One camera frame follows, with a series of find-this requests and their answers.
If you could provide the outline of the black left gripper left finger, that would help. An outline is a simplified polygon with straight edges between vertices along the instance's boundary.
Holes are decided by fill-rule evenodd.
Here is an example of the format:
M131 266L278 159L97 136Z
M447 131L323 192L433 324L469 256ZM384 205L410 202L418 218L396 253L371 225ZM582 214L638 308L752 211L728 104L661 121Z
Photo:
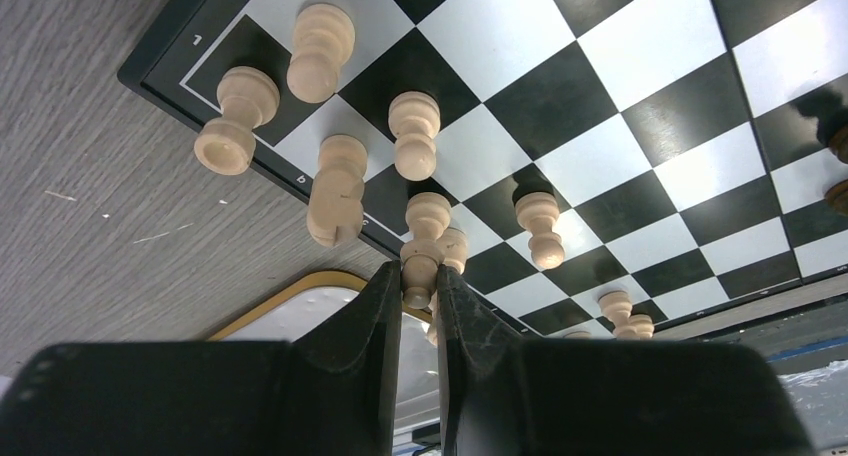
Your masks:
M61 343L1 401L5 455L388 455L400 265L294 342Z

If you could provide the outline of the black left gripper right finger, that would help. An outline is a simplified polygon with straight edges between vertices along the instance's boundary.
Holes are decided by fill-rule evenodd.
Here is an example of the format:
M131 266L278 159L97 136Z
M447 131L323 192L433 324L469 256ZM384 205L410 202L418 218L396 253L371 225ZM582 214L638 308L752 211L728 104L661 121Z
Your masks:
M446 455L808 455L756 351L699 341L520 334L452 267L437 273Z

